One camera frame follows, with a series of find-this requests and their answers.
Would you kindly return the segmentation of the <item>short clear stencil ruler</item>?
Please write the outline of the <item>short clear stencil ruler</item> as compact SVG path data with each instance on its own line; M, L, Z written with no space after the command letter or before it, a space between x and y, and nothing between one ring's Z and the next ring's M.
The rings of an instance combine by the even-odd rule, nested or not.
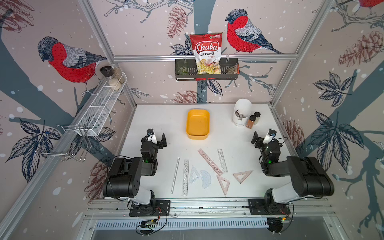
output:
M223 153L222 149L218 149L218 155L219 155L219 161L220 161L220 164L221 164L222 172L223 173L227 173L228 172L228 168L227 168L227 165L226 165L226 162L225 162L225 157L224 157L224 153Z

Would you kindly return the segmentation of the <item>long pink ruler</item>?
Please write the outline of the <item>long pink ruler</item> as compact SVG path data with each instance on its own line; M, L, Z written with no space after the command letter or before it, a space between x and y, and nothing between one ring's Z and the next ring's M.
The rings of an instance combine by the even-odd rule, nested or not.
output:
M198 153L203 157L203 159L210 165L210 167L216 172L218 176L223 174L222 170L215 164L215 162L204 152L203 149L199 149Z

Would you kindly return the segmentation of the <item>clear blue protractor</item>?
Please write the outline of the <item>clear blue protractor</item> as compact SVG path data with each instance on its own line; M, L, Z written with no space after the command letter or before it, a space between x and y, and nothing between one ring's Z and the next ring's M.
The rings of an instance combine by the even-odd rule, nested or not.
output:
M212 183L212 177L209 172L201 170L202 188L207 189Z

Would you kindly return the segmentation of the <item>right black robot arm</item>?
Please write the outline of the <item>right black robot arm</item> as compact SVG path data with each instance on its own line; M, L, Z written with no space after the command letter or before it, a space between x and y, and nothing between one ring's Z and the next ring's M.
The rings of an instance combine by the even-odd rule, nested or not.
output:
M314 157L299 158L288 156L280 161L283 144L276 138L276 131L270 129L264 138L254 132L251 143L261 151L259 163L267 177L286 177L291 181L279 188L269 189L265 193L265 208L277 208L304 198L321 199L332 196L335 187Z

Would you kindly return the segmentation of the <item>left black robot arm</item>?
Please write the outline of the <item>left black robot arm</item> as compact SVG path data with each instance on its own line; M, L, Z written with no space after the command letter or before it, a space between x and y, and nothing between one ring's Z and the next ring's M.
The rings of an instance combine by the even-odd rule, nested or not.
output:
M141 156L116 156L112 160L102 187L104 197L119 201L128 199L137 206L153 207L156 197L153 191L141 187L141 177L154 176L158 168L158 152L167 147L167 139L162 134L157 140L153 129L141 139Z

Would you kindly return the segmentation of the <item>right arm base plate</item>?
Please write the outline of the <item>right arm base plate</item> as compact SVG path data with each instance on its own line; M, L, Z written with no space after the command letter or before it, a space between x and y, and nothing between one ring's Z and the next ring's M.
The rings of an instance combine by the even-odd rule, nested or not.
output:
M248 208L251 215L285 215L291 214L289 205L278 204L273 201L266 202L265 199L248 199Z

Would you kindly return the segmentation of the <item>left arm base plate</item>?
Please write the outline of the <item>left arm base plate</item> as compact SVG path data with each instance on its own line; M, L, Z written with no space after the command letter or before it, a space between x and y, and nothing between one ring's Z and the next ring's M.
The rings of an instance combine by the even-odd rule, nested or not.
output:
M168 217L170 200L155 200L154 205L135 205L130 207L130 217Z

